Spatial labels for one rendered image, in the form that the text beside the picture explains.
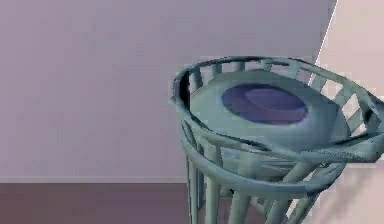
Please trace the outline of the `grey-blue round slatted chair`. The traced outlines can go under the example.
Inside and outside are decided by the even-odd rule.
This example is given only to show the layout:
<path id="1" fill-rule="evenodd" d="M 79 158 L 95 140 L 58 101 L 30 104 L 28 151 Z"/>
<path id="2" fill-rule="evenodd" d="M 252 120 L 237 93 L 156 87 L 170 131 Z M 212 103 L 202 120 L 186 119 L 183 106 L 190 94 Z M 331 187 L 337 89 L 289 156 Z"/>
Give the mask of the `grey-blue round slatted chair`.
<path id="1" fill-rule="evenodd" d="M 268 125 L 231 113 L 222 94 L 250 83 L 293 93 L 307 116 Z M 347 165 L 384 155 L 384 102 L 297 58 L 231 56 L 193 64 L 175 77 L 171 102 L 182 127 L 190 224 L 218 224 L 223 197 L 231 200 L 228 224 L 245 224 L 249 207 L 265 224 L 302 224 Z"/>

